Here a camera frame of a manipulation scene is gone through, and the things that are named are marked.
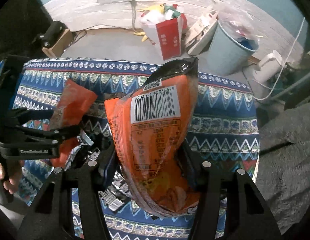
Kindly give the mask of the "person's left hand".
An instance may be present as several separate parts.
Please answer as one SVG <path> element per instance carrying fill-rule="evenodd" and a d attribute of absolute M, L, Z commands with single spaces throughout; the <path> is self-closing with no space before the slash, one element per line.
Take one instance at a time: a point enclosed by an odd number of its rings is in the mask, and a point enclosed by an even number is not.
<path fill-rule="evenodd" d="M 23 160 L 7 161 L 6 169 L 4 169 L 4 166 L 0 163 L 0 181 L 3 180 L 3 188 L 10 194 L 14 194 L 18 191 L 24 163 Z"/>

